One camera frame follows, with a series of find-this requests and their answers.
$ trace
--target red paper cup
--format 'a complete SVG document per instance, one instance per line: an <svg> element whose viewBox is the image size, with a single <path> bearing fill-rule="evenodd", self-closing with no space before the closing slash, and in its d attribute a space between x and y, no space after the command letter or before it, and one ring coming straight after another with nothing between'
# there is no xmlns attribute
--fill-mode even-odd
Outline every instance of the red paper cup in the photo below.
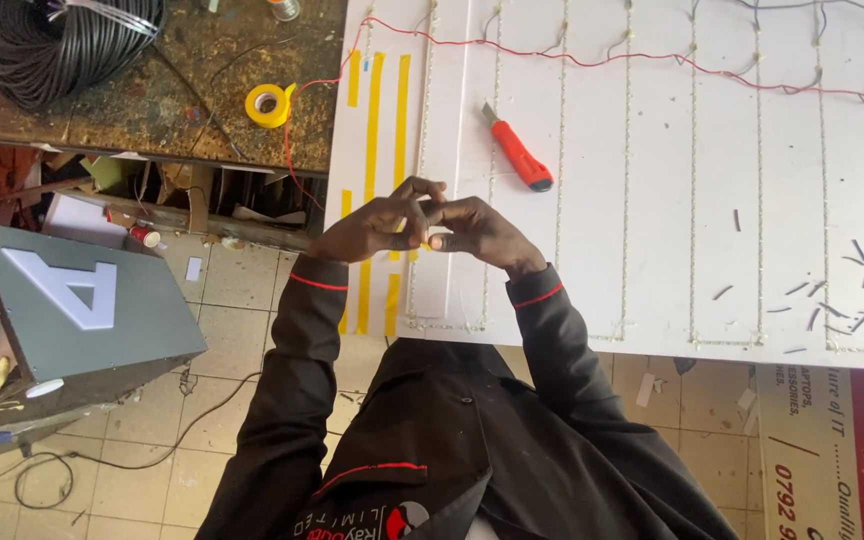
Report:
<svg viewBox="0 0 864 540"><path fill-rule="evenodd" d="M159 245L162 240L162 235L149 227L139 227L138 225L130 228L128 233L133 239L136 239L147 248L154 248Z"/></svg>

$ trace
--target wooden workbench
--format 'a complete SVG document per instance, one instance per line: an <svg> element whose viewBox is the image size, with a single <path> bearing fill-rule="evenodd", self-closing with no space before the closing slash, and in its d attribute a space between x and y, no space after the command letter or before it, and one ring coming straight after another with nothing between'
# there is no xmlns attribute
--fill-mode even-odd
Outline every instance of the wooden workbench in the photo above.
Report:
<svg viewBox="0 0 864 540"><path fill-rule="evenodd" d="M277 21L261 0L221 0L215 13L204 5L205 0L172 0L165 29L154 43L157 49L150 46L111 80L47 110L25 112L0 93L0 142L98 154L136 152L171 161L286 166L283 128L254 124L246 116L245 97L261 84L284 89L336 78L346 3L301 0L301 15L287 23ZM262 43L268 45L235 59ZM207 109L157 51L204 98L242 157L214 122L194 144L207 124ZM290 144L296 170L316 176L328 172L336 92L335 84L315 84L295 101Z"/></svg>

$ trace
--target white board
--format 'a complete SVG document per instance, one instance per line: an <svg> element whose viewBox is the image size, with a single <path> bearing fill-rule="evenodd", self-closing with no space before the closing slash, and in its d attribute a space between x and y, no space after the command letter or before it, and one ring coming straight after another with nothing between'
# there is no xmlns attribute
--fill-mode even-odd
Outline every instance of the white board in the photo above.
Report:
<svg viewBox="0 0 864 540"><path fill-rule="evenodd" d="M853 240L864 256L864 103L830 92L864 92L864 9L824 4L823 21L818 5L778 5L351 0L345 54L360 61L340 82L326 226L343 192L354 210L410 174L445 181L558 268L595 350L864 367L864 322L850 332L864 263L845 258L861 259ZM582 67L483 40L584 64L634 56ZM809 89L644 56L671 54ZM486 102L553 172L551 191L519 180ZM505 281L464 253L382 251L351 269L343 330L519 344Z"/></svg>

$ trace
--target hand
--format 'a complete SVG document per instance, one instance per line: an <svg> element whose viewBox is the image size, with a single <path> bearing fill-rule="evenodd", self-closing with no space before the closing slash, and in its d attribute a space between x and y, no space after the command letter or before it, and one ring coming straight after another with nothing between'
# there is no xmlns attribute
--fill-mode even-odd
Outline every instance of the hand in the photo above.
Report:
<svg viewBox="0 0 864 540"><path fill-rule="evenodd" d="M376 197L329 227L305 252L334 263L359 263L380 250L405 251L428 240L428 220L419 206L426 195L446 202L446 183L411 176L391 195ZM397 232L406 219L402 232Z"/></svg>
<svg viewBox="0 0 864 540"><path fill-rule="evenodd" d="M478 197L423 205L429 225L442 225L452 233L433 234L429 247L441 252L467 252L497 266L512 281L546 269L539 248L494 208Z"/></svg>

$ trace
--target jacket sleeve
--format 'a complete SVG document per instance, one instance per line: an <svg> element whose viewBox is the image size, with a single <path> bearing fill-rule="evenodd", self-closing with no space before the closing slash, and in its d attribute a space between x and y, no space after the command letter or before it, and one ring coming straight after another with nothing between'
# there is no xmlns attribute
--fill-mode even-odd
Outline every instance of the jacket sleeve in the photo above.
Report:
<svg viewBox="0 0 864 540"><path fill-rule="evenodd" d="M305 255L295 261L271 326L275 348L265 354L238 448L197 540L291 535L322 481L348 285L346 265Z"/></svg>
<svg viewBox="0 0 864 540"><path fill-rule="evenodd" d="M601 452L678 537L736 538L663 437L626 419L555 269L506 288L538 399Z"/></svg>

